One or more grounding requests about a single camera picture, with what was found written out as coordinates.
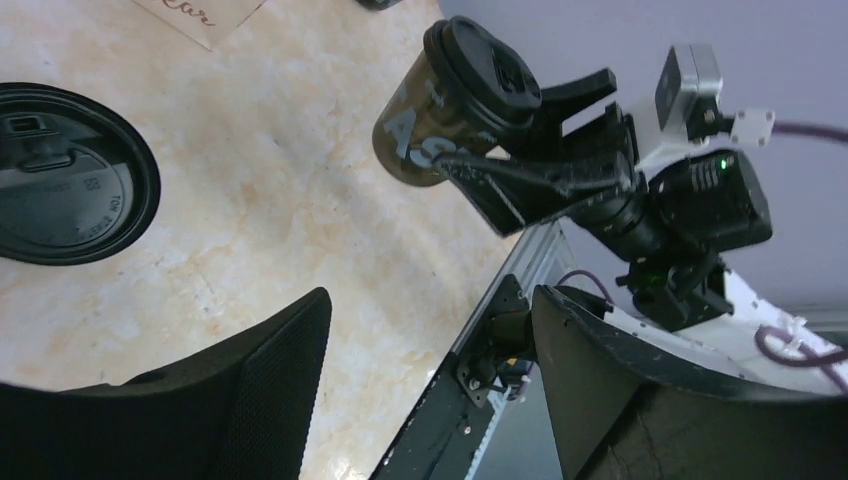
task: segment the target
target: table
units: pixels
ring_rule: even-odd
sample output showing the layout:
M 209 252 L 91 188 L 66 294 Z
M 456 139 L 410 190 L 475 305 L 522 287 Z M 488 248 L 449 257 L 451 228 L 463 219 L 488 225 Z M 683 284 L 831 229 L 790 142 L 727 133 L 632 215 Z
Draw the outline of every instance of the table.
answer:
M 0 379 L 118 384 L 316 286 L 334 314 L 304 479 L 367 478 L 514 244 L 450 185 L 374 158 L 374 120 L 441 16 L 435 0 L 269 0 L 208 52 L 129 0 L 0 4 L 0 81 L 116 110 L 162 203 L 95 264 L 0 259 Z

